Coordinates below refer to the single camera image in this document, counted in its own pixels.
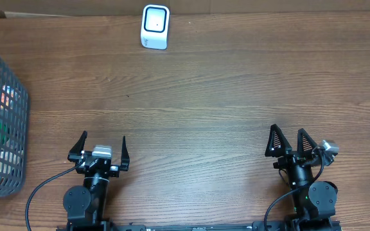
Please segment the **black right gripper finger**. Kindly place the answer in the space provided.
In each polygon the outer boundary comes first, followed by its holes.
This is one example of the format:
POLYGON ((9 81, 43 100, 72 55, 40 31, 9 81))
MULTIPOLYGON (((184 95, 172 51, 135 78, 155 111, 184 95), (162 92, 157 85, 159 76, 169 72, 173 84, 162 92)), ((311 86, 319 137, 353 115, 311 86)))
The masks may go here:
POLYGON ((298 130, 297 134, 297 152, 300 157, 312 157, 313 149, 317 143, 309 136, 304 128, 298 130))
POLYGON ((292 151, 292 147, 277 124, 270 127, 269 140, 265 150, 266 157, 282 157, 292 151))

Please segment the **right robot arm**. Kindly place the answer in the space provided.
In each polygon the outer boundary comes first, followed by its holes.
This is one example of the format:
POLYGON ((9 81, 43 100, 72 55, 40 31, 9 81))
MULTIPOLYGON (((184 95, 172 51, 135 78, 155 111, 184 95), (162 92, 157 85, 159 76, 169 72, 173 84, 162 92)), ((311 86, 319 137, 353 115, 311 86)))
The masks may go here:
POLYGON ((270 127, 266 157, 277 159, 273 168, 285 173, 282 179, 289 191, 275 199, 263 218, 263 227, 269 230, 268 216, 272 208, 291 197, 294 213, 285 216, 278 227, 281 230, 341 230, 339 222, 333 222, 338 188, 330 181, 320 181, 324 168, 331 165, 339 153, 334 141, 316 143, 305 129, 298 130, 297 149, 293 150, 282 130, 276 124, 270 127))

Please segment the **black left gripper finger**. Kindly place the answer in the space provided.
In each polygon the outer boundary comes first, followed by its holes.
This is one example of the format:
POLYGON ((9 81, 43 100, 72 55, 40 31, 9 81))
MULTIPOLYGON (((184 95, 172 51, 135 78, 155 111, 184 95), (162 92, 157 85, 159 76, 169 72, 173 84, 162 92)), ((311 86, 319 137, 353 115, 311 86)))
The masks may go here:
POLYGON ((121 147, 121 163, 119 170, 120 171, 128 171, 130 164, 130 157, 127 150, 126 145, 126 137, 123 137, 122 147, 121 147))
POLYGON ((75 143, 75 145, 70 149, 68 156, 71 155, 81 155, 82 151, 84 150, 85 140, 87 138, 87 131, 83 131, 79 140, 75 143))

